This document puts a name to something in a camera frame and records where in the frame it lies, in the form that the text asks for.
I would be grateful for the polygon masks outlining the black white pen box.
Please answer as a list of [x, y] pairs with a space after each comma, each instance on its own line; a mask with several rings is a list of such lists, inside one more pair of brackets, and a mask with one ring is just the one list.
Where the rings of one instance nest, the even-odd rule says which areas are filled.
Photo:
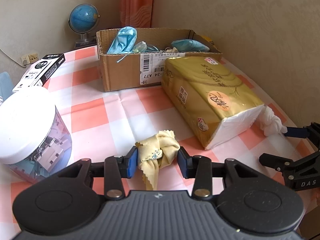
[[44, 56], [29, 67], [12, 92], [16, 93], [26, 87], [43, 87], [64, 62], [64, 54], [48, 54]]

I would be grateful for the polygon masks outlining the white knotted cloth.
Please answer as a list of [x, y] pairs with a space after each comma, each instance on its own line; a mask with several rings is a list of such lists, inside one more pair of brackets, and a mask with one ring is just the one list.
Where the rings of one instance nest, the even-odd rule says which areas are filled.
[[276, 116], [272, 108], [268, 106], [263, 108], [258, 120], [260, 129], [266, 137], [279, 133], [287, 133], [287, 127], [282, 124], [281, 119]]

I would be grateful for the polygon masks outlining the yellow knotted cleaning cloth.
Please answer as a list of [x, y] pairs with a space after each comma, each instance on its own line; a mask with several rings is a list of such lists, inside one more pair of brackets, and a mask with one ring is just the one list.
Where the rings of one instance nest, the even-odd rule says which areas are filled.
[[177, 157], [180, 145], [171, 130], [157, 134], [135, 143], [138, 150], [138, 168], [142, 171], [147, 191], [157, 190], [159, 170], [171, 165]]

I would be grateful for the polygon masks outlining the open cardboard box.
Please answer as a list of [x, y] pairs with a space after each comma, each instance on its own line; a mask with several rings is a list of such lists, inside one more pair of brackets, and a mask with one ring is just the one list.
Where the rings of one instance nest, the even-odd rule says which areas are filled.
[[[126, 88], [140, 87], [140, 63], [142, 59], [139, 54], [128, 55], [122, 59], [120, 54], [106, 52], [116, 38], [119, 29], [100, 30], [96, 33], [97, 51], [100, 61], [99, 72], [103, 82], [104, 91], [116, 91]], [[210, 56], [221, 60], [222, 53], [213, 45], [213, 42], [206, 40], [203, 36], [188, 29], [169, 28], [138, 28], [137, 42], [145, 41], [158, 49], [165, 49], [175, 40], [191, 39], [206, 45], [209, 52], [186, 52], [187, 56]]]

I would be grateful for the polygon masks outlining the blue face mask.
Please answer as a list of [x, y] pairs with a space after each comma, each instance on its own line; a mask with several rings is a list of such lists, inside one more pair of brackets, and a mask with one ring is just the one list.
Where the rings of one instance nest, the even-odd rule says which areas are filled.
[[171, 45], [175, 47], [179, 52], [188, 52], [188, 51], [195, 51], [195, 52], [209, 52], [210, 48], [199, 41], [190, 40], [190, 39], [183, 39], [183, 40], [176, 40], [172, 41]]
[[107, 54], [130, 53], [137, 39], [137, 30], [133, 27], [123, 27], [118, 31]]

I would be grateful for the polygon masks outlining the wall power socket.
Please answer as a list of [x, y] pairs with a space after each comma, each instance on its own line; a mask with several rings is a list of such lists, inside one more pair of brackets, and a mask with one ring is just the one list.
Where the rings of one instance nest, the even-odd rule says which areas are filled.
[[33, 64], [39, 60], [38, 53], [30, 53], [28, 55], [21, 56], [22, 66]]

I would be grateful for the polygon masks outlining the pink orange curtain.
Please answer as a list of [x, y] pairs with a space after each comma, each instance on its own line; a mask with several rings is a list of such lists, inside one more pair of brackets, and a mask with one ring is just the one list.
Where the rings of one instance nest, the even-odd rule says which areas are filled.
[[151, 27], [153, 0], [120, 0], [121, 26]]

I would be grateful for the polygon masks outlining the clear jar white lid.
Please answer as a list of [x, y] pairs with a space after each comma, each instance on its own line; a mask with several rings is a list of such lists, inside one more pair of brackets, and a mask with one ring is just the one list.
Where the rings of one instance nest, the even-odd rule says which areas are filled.
[[1, 164], [36, 183], [68, 165], [72, 138], [43, 87], [28, 87], [1, 104]]

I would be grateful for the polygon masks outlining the blue desk globe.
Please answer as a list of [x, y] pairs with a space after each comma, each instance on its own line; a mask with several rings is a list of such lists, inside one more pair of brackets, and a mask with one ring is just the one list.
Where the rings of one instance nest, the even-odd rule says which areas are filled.
[[90, 33], [96, 28], [99, 20], [99, 12], [92, 4], [80, 4], [71, 11], [68, 20], [69, 27], [73, 32], [80, 35], [80, 38], [75, 41], [75, 49], [97, 44], [96, 35], [91, 35]]

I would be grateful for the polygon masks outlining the blue embroidered sachet pouch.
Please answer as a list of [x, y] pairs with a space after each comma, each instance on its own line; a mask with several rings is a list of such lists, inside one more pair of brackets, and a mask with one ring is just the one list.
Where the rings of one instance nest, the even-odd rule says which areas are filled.
[[127, 57], [130, 54], [153, 53], [153, 52], [158, 52], [158, 51], [159, 51], [159, 49], [156, 46], [153, 46], [153, 45], [147, 44], [144, 41], [141, 41], [141, 42], [137, 43], [136, 45], [134, 45], [133, 48], [131, 49], [131, 51], [126, 52], [122, 58], [120, 58], [118, 61], [116, 61], [116, 63], [119, 63], [120, 61], [122, 61], [125, 57]]

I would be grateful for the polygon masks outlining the gold tissue pack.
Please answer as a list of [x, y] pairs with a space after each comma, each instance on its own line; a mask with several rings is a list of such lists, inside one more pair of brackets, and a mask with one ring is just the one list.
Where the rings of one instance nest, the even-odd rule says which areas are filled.
[[207, 150], [248, 130], [264, 107], [242, 80], [211, 57], [166, 59], [162, 87]]

